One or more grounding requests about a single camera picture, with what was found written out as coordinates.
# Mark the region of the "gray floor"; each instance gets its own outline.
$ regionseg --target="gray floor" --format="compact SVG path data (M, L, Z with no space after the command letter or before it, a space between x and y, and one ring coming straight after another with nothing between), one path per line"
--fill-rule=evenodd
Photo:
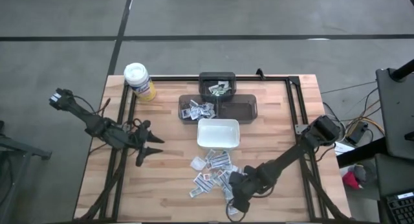
M125 0L0 0L0 37L115 36L124 6ZM413 13L409 0L134 0L125 34L412 34ZM64 87L98 107L113 48L114 42L0 42L6 134L53 151L49 162L33 160L15 210L18 221L71 219L91 138L80 121L47 100ZM316 74L324 92L371 82L376 69L399 67L413 51L414 39L124 42L115 74L131 62L147 65L151 74L262 68ZM374 88L322 97L340 118L352 118ZM382 123L380 113L373 119ZM374 201L348 195L354 217L378 219Z

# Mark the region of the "wooden tabletop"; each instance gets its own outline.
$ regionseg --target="wooden tabletop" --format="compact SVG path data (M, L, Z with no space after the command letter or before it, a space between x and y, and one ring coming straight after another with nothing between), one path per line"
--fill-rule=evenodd
M312 122L324 114L316 76L299 77L309 122ZM111 98L105 115L114 120L123 84L123 76L110 76L103 93L103 103ZM198 174L190 163L195 156L204 157L206 152L197 145L197 125L184 125L177 116L177 110L180 95L198 94L197 82L154 82L154 85L157 96L151 102L139 102L134 117L151 121L152 132L166 143L148 143L148 146L163 149L164 152L150 155L141 167L135 166L136 153L128 157L118 221L228 221L224 212L225 199L218 186L208 194L193 199L189 196L190 190L196 187L193 179ZM256 167L279 157L294 144L284 82L238 82L237 94L256 96L258 117L251 124L240 125L240 145L230 153L234 165ZM126 105L125 118L128 108L129 104ZM100 140L94 139L92 148L101 144ZM321 148L316 156L319 157L325 149ZM75 217L84 214L102 191L109 155L110 147L104 147L89 156ZM350 216L333 150L325 155L318 167L328 196L345 215ZM312 196L317 210L314 191ZM112 200L113 193L108 210L111 210ZM272 195L253 198L250 202L244 221L308 221L299 162L283 171Z

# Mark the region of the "dark plastic tray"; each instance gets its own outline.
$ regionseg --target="dark plastic tray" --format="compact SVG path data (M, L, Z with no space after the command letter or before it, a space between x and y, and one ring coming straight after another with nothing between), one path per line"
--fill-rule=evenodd
M179 98L179 118L184 124L197 124L198 120L191 118L181 118L181 110L190 108L190 100L203 104L201 95L181 95ZM240 124L250 124L257 118L257 101L254 95L234 95L231 101L220 101L218 99L214 104L216 117L221 119L235 119Z
M219 81L228 81L228 85L232 88L220 96L211 94L209 87L217 85ZM202 99L206 102L229 101L236 92L235 74L231 72L203 72L199 75L199 92Z
M257 118L257 102L254 95L234 95L229 102L219 105L219 118L230 118L240 124L250 124Z

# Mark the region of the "white square container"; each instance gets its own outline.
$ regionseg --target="white square container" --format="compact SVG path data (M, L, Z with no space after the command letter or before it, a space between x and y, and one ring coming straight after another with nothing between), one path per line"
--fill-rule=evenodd
M239 146L239 122L233 119L208 119L199 121L197 144L202 148L231 150Z

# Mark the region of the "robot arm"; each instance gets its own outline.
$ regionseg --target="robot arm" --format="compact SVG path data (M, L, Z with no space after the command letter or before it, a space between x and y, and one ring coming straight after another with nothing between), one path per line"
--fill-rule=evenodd
M135 132L127 133L110 118L101 117L97 113L90 113L77 104L72 91L67 89L57 88L56 93L49 99L49 104L57 110L68 111L82 120L86 124L85 132L91 137L98 137L118 150L123 148L138 150L137 166L142 165L146 156L162 152L159 149L145 147L146 142L164 143L163 140L148 131L151 125L148 120L137 125Z
M327 116L319 117L307 129L303 130L299 136L298 143L277 159L262 163L257 168L246 166L244 175L232 172L229 180L234 195L232 206L246 213L250 206L248 201L254 197L254 194L264 194L267 190L275 186L282 171L309 150L313 150L318 146L329 146L333 144L338 139L339 132L339 127ZM317 193L325 200L325 204L327 204L329 210L334 214L334 217L347 219L328 198L310 171L302 176L308 177Z

